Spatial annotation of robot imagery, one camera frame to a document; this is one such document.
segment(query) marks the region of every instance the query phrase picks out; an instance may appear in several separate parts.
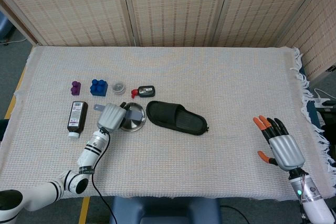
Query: floor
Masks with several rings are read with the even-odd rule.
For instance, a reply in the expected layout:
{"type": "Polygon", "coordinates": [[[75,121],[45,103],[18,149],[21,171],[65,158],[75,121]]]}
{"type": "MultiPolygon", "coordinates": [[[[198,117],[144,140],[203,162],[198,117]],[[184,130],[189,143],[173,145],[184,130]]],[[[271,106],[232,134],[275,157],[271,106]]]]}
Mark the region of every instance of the floor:
{"type": "MultiPolygon", "coordinates": [[[[10,41],[21,40],[23,36],[13,31],[10,41]]],[[[0,45],[0,118],[3,118],[15,91],[17,82],[25,66],[31,50],[28,41],[0,45]]],[[[320,88],[336,95],[336,71],[317,83],[320,88]]],[[[112,197],[106,197],[112,203],[112,197]]],[[[225,198],[221,205],[229,205],[239,209],[252,223],[301,223],[298,201],[253,200],[247,198],[225,198]]],[[[336,198],[326,200],[329,207],[336,207],[336,198]]],[[[50,206],[34,212],[23,210],[17,223],[78,223],[82,198],[63,199],[50,206]]],[[[223,223],[246,224],[246,221],[234,210],[222,208],[223,223]]],[[[91,197],[87,223],[108,223],[109,212],[99,197],[91,197]]]]}

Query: black slipper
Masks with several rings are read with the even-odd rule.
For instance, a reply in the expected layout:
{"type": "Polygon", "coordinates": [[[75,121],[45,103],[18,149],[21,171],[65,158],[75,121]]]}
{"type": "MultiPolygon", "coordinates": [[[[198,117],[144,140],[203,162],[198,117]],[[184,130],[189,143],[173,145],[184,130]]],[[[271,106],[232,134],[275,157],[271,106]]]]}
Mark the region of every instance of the black slipper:
{"type": "Polygon", "coordinates": [[[206,120],[176,103],[151,101],[146,108],[149,120],[161,127],[192,135],[208,131],[206,120]]]}

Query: white bottle cap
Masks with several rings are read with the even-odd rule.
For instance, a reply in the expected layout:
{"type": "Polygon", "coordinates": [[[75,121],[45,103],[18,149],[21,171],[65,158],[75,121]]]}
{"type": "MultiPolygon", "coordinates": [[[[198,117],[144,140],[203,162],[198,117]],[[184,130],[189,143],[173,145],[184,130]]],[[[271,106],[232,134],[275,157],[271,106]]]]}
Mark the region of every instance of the white bottle cap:
{"type": "Polygon", "coordinates": [[[79,138],[79,133],[77,132],[69,132],[68,135],[71,139],[78,139],[79,138]]]}

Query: robotic hand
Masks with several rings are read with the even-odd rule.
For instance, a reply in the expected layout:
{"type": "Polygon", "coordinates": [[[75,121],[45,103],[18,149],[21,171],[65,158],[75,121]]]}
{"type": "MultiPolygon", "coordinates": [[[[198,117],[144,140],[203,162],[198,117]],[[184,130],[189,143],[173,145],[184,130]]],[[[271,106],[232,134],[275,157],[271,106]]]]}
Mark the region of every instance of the robotic hand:
{"type": "Polygon", "coordinates": [[[333,214],[325,204],[310,175],[301,168],[305,159],[284,124],[277,118],[273,121],[262,115],[259,116],[259,119],[253,118],[253,121],[262,131],[275,157],[267,157],[262,151],[258,151],[261,159],[289,172],[289,182],[311,223],[333,224],[335,222],[333,214]]]}
{"type": "Polygon", "coordinates": [[[110,133],[123,123],[126,111],[125,103],[120,106],[108,103],[98,120],[99,130],[95,131],[77,160],[79,172],[63,172],[59,178],[40,186],[25,190],[0,191],[0,223],[13,224],[19,212],[25,208],[35,211],[60,200],[64,191],[81,194],[85,191],[90,174],[94,174],[97,160],[102,156],[103,148],[109,144],[110,133]]]}

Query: black cable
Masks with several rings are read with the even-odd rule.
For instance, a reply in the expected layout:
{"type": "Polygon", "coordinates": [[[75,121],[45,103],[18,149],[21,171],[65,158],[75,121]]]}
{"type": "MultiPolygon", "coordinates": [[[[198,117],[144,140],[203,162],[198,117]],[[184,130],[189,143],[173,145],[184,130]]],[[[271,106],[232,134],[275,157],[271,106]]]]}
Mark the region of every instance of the black cable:
{"type": "Polygon", "coordinates": [[[245,215],[243,215],[243,213],[242,213],[241,211],[239,211],[237,208],[234,208],[234,207],[231,207],[231,206],[227,206],[227,205],[223,205],[223,206],[219,206],[219,207],[226,207],[226,208],[231,208],[231,209],[233,209],[233,210],[236,210],[238,213],[240,213],[241,216],[244,217],[244,219],[246,220],[246,222],[247,222],[248,224],[251,224],[251,223],[247,220],[247,218],[245,217],[245,215]]]}
{"type": "MultiPolygon", "coordinates": [[[[108,143],[107,143],[107,145],[106,145],[105,150],[103,151],[103,153],[102,153],[102,154],[100,155],[100,157],[98,158],[96,164],[93,166],[93,169],[95,169],[96,166],[98,165],[100,159],[103,157],[103,155],[104,155],[105,152],[107,151],[107,149],[108,149],[108,147],[109,147],[109,145],[110,145],[110,141],[111,141],[110,133],[109,133],[104,127],[100,128],[100,130],[103,131],[104,133],[107,133],[107,135],[109,136],[109,141],[108,141],[108,143]]],[[[95,182],[93,181],[93,175],[94,175],[94,174],[92,174],[92,176],[91,176],[91,180],[92,180],[92,185],[93,185],[93,187],[95,188],[95,190],[96,190],[97,193],[99,194],[101,200],[102,200],[102,201],[105,203],[105,205],[109,208],[110,213],[112,214],[112,216],[113,216],[113,218],[114,218],[114,221],[116,222],[115,224],[118,224],[118,223],[117,223],[117,219],[116,219],[116,217],[114,216],[113,211],[112,211],[110,205],[104,200],[102,194],[100,193],[100,191],[99,191],[98,188],[96,187],[95,182]]]]}

